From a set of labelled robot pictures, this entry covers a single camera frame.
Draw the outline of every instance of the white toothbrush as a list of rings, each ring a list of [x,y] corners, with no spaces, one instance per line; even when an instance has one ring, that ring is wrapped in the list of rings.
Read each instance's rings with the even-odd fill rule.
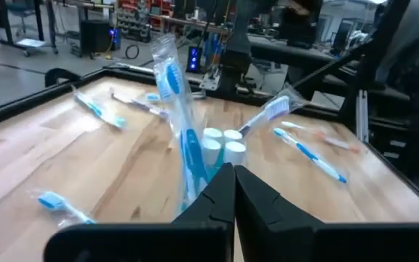
[[[290,112],[290,99],[287,96],[281,96],[270,102],[265,108],[250,119],[243,127],[239,129],[239,132],[246,136],[248,132],[259,122],[271,121],[282,114]]]
[[[118,100],[120,102],[123,102],[127,105],[135,106],[135,107],[140,108],[144,111],[147,111],[147,112],[150,112],[150,113],[155,114],[157,116],[160,116],[164,119],[167,119],[167,117],[168,117],[168,115],[165,111],[157,108],[156,106],[148,105],[146,103],[141,103],[141,102],[139,102],[137,100],[134,100],[132,98],[128,98],[123,94],[119,94],[117,92],[114,92],[114,90],[112,88],[109,90],[109,92],[110,92],[111,97],[113,99],[116,99],[116,100]]]
[[[291,122],[282,122],[282,125],[288,128],[297,128],[297,129],[301,129],[301,130],[305,130],[306,132],[309,132],[319,138],[321,138],[324,142],[329,143],[333,146],[337,146],[340,148],[344,148],[344,149],[348,149],[352,152],[355,153],[359,153],[360,152],[360,147],[355,146],[355,145],[351,145],[345,141],[341,141],[338,140],[336,138],[331,138],[329,136],[326,135],[325,132],[322,132],[321,130],[312,130],[311,128],[306,128],[306,127],[302,127],[298,124],[294,124]]]

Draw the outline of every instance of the toothbrush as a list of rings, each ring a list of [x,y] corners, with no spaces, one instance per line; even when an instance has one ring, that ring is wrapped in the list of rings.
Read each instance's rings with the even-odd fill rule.
[[[330,177],[334,178],[335,180],[339,180],[341,183],[347,183],[347,180],[342,175],[340,175],[334,167],[320,159],[316,154],[312,153],[304,145],[296,141],[296,139],[289,135],[288,132],[285,132],[281,128],[274,128],[274,134],[280,137],[285,143],[295,145],[316,166],[327,173]]]
[[[71,87],[73,90],[73,95],[75,96],[76,100],[86,105],[97,117],[102,119],[104,122],[113,125],[114,127],[117,127],[117,128],[125,127],[126,121],[124,117],[117,116],[111,113],[110,111],[105,110],[103,107],[96,104],[96,102],[93,101],[93,99],[77,91],[77,89],[74,86],[71,86]]]
[[[38,202],[49,211],[68,211],[74,214],[80,221],[93,224],[94,220],[73,207],[64,197],[52,191],[47,191],[38,197]]]
[[[284,125],[285,127],[288,127],[288,128],[297,128],[297,129],[305,130],[306,132],[315,134],[316,136],[321,138],[324,142],[329,143],[333,146],[348,149],[348,150],[350,150],[352,152],[355,152],[355,153],[360,152],[360,147],[355,146],[355,145],[351,145],[351,144],[349,144],[345,141],[341,141],[341,140],[338,140],[338,139],[335,139],[335,138],[331,138],[331,137],[327,136],[321,130],[312,130],[312,129],[302,127],[298,124],[294,124],[294,123],[291,123],[291,122],[282,122],[282,125]]]
[[[191,126],[191,117],[185,107],[185,85],[182,79],[182,72],[180,72],[179,66],[175,64],[175,61],[168,64],[165,75],[170,90],[159,81],[159,93],[162,100],[174,100],[177,114],[182,118],[183,126],[180,133],[180,141],[183,161],[188,170],[191,171],[195,184],[199,183],[199,178],[203,178],[206,183],[209,183],[210,180],[204,166],[200,142],[195,130]],[[196,191],[198,188],[199,186],[195,185],[192,191]]]
[[[243,136],[246,136],[258,122],[263,120],[271,121],[282,114],[289,113],[289,101],[290,99],[287,96],[281,96],[280,98],[273,100],[260,113],[241,127],[239,132]]]
[[[155,114],[157,116],[160,116],[163,119],[167,119],[167,117],[168,117],[167,112],[165,112],[165,111],[157,108],[156,106],[148,105],[148,104],[145,104],[145,103],[141,103],[141,102],[139,102],[137,100],[134,100],[134,99],[131,99],[131,98],[127,98],[126,96],[124,96],[122,94],[119,94],[119,93],[114,92],[114,90],[112,88],[110,89],[110,94],[111,94],[111,97],[113,99],[116,99],[118,101],[121,101],[121,102],[123,102],[123,103],[125,103],[127,105],[135,106],[135,107],[140,108],[140,109],[142,109],[142,110],[144,110],[146,112],[150,112],[152,114]]]

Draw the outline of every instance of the paper cup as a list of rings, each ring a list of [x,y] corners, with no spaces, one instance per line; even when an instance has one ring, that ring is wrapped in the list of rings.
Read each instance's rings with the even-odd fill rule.
[[[208,165],[216,164],[218,160],[219,151],[221,150],[221,144],[213,139],[204,138],[201,141],[203,145],[203,157],[204,162]]]
[[[223,133],[219,129],[205,128],[203,130],[203,138],[216,140],[221,145],[224,144]]]
[[[233,165],[243,164],[246,152],[247,147],[243,144],[236,141],[227,142],[224,147],[224,162]]]
[[[224,131],[224,141],[226,143],[231,141],[241,142],[244,136],[237,130]]]

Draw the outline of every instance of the electronic device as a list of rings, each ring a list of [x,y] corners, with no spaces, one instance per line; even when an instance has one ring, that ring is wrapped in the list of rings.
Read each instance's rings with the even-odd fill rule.
[[[121,33],[119,28],[110,27],[109,28],[109,36],[110,36],[110,43],[111,49],[110,51],[116,51],[121,49]]]
[[[190,73],[199,73],[201,70],[200,61],[201,53],[203,49],[200,47],[189,47],[188,48],[188,58],[187,58],[187,72]]]
[[[110,25],[107,20],[80,22],[80,52],[90,55],[108,51],[111,45]]]

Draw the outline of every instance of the desk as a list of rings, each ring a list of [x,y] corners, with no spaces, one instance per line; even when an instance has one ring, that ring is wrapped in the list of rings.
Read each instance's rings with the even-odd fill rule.
[[[41,22],[41,13],[40,13],[41,0],[33,0],[33,2],[34,2],[33,8],[35,9],[35,16],[36,16],[36,28],[38,29],[38,38],[40,41],[44,41],[43,24]],[[4,30],[6,31],[6,38],[7,38],[6,41],[0,39],[0,43],[9,45],[11,47],[15,47],[18,49],[26,50],[27,47],[14,43],[14,40],[12,39],[11,25],[9,24],[9,18],[7,16],[7,13],[8,13],[8,10],[7,10],[6,1],[0,0],[0,21],[2,25],[4,26]]]
[[[166,21],[168,23],[173,23],[173,24],[177,24],[177,25],[188,25],[190,27],[194,27],[194,28],[198,28],[200,30],[204,30],[204,27],[206,26],[206,23],[203,22],[199,22],[199,21],[193,21],[193,20],[181,20],[181,19],[177,19],[177,18],[173,18],[173,17],[168,17],[165,15],[153,15],[150,14],[150,17],[153,18],[158,18],[161,19],[163,21]],[[222,29],[221,27],[217,27],[214,26],[212,24],[210,24],[208,26],[208,32],[210,33],[228,33],[228,30],[226,29]],[[161,26],[161,32],[164,32],[164,26]]]
[[[175,216],[180,154],[166,122],[109,98],[113,87],[131,97],[154,86],[103,77],[81,90],[129,120],[115,130],[75,103],[52,99],[0,122],[0,262],[40,261],[55,222],[28,193],[53,190],[100,222],[169,222]],[[259,108],[208,98],[196,101],[208,126],[238,127]],[[341,124],[291,115],[283,120],[359,143]],[[284,198],[324,222],[419,221],[419,197],[367,147],[360,154],[297,133],[346,171],[349,184],[330,179],[264,128],[247,140],[247,167]],[[236,261],[240,248],[235,245]]]

